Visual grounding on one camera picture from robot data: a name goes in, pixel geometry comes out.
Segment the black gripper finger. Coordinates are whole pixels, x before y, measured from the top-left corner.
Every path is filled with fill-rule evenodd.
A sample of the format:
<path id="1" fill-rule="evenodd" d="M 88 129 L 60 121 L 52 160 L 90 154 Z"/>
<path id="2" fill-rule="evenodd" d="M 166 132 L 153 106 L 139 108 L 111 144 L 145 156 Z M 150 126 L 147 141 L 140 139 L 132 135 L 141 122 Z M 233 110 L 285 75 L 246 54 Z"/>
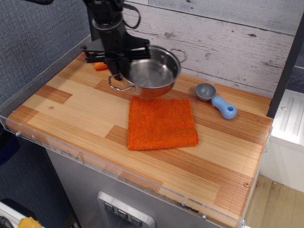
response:
<path id="1" fill-rule="evenodd" d="M 122 80 L 130 81 L 130 69 L 130 62 L 126 58 L 118 61 L 118 71 Z"/>
<path id="2" fill-rule="evenodd" d="M 117 81 L 120 81 L 120 76 L 119 76 L 119 61 L 118 60 L 110 60 L 106 59 L 105 64 L 107 65 L 109 71 L 111 72 L 112 75 L 117 75 L 115 76 L 114 79 Z"/>

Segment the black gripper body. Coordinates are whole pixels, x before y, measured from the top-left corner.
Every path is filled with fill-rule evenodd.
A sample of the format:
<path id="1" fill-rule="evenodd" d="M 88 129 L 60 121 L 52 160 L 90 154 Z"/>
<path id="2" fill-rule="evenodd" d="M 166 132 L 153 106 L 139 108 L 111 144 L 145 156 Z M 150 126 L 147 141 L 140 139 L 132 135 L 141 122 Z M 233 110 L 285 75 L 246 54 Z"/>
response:
<path id="1" fill-rule="evenodd" d="M 100 24 L 93 20 L 92 25 L 99 38 L 80 48 L 88 63 L 151 57 L 149 40 L 127 33 L 123 20 L 111 24 Z"/>

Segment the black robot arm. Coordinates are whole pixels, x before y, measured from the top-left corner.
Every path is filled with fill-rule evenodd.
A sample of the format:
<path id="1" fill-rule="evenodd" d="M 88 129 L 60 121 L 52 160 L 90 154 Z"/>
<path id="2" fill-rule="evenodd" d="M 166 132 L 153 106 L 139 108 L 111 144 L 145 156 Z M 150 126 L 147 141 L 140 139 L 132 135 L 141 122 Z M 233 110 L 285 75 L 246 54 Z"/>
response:
<path id="1" fill-rule="evenodd" d="M 132 5 L 123 0 L 85 0 L 90 18 L 92 41 L 81 46 L 88 63 L 104 62 L 113 75 L 129 76 L 131 63 L 135 60 L 149 59 L 150 42 L 134 37 L 126 27 L 136 29 L 141 15 L 134 26 L 128 25 L 123 17 L 123 9 L 139 13 Z"/>

